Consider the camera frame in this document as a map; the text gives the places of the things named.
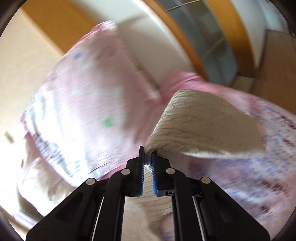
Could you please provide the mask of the beige cable-knit sweater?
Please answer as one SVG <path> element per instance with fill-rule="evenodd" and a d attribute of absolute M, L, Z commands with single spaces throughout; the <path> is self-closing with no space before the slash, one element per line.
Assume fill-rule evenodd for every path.
<path fill-rule="evenodd" d="M 262 156 L 265 147 L 250 115 L 216 95 L 183 89 L 173 95 L 145 146 L 149 170 L 155 151 L 247 159 Z"/>

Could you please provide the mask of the pink floral bed sheet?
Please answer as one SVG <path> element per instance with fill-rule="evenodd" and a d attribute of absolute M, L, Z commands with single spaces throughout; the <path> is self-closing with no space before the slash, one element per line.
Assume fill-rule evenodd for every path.
<path fill-rule="evenodd" d="M 202 160 L 165 152 L 172 164 L 192 178 L 209 176 L 257 219 L 272 237 L 284 235 L 295 209 L 295 114 L 255 95 L 210 83 L 201 76 L 174 71 L 156 86 L 142 71 L 112 70 L 103 75 L 112 89 L 138 93 L 143 103 L 116 100 L 117 134 L 145 145 L 171 97 L 181 89 L 209 92 L 254 118 L 266 147 L 255 159 Z"/>

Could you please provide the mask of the pink floral pillow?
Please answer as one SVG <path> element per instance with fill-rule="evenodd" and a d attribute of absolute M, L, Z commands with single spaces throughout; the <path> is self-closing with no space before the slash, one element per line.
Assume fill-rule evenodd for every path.
<path fill-rule="evenodd" d="M 43 158 L 78 186 L 137 156 L 161 113 L 159 90 L 105 21 L 56 64 L 22 121 Z"/>

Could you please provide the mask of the orange wooden door frame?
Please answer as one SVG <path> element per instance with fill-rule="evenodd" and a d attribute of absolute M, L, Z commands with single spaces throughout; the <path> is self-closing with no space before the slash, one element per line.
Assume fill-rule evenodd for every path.
<path fill-rule="evenodd" d="M 229 86 L 253 78 L 255 59 L 246 27 L 232 1 L 145 1 L 181 44 L 194 70 Z"/>

